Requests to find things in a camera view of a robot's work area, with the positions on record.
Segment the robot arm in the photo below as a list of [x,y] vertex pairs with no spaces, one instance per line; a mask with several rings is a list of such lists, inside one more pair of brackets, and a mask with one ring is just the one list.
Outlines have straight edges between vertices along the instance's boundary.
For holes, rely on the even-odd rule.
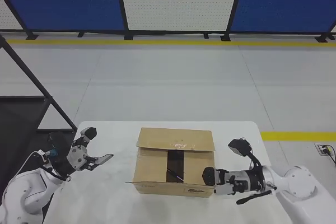
[[206,185],[215,186],[216,194],[256,192],[236,202],[244,204],[251,199],[276,193],[293,223],[336,223],[335,199],[307,168],[262,166],[244,139],[234,139],[229,147],[238,155],[250,157],[254,167],[242,171],[206,167],[203,180]]
[[43,159],[48,159],[47,164],[15,175],[9,182],[0,206],[0,223],[42,223],[42,208],[64,181],[70,181],[70,174],[84,169],[91,171],[113,157],[113,154],[103,157],[87,154],[86,147],[96,135],[95,128],[84,129],[65,152],[63,136],[59,132],[51,133],[49,141],[54,148],[48,152],[37,152]]

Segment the table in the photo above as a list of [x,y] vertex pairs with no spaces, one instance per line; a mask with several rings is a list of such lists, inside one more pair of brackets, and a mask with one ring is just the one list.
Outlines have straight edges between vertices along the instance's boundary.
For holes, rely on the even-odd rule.
[[82,122],[78,131],[97,128],[88,145],[90,156],[113,153],[94,171],[75,172],[52,199],[44,223],[292,223],[273,195],[237,206],[249,193],[212,195],[209,198],[139,194],[132,181],[141,127],[211,130],[216,147],[216,168],[247,170],[250,160],[234,154],[228,143],[245,137],[264,165],[270,161],[257,125],[253,122]]

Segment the power outlet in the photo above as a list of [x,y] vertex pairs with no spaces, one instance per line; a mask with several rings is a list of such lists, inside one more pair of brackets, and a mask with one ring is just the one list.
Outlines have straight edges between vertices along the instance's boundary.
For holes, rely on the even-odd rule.
[[325,144],[315,143],[315,147],[316,147],[318,153],[320,154],[320,156],[329,156],[327,153],[325,153],[323,151],[324,149],[329,150],[330,153],[331,153],[331,156],[333,156],[333,154],[334,154],[333,151],[330,149],[330,147],[328,147]]

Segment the open cardboard box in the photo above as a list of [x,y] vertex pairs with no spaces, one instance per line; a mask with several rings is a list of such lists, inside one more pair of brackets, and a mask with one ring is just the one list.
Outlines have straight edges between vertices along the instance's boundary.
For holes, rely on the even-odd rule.
[[142,128],[133,184],[142,194],[209,197],[202,173],[214,167],[214,142],[208,130]]

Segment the blue panel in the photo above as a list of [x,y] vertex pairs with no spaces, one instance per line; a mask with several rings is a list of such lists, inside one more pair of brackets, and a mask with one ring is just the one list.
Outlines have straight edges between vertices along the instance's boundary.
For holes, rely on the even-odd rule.
[[11,0],[29,29],[124,30],[119,0]]
[[231,31],[324,32],[336,0],[239,0]]

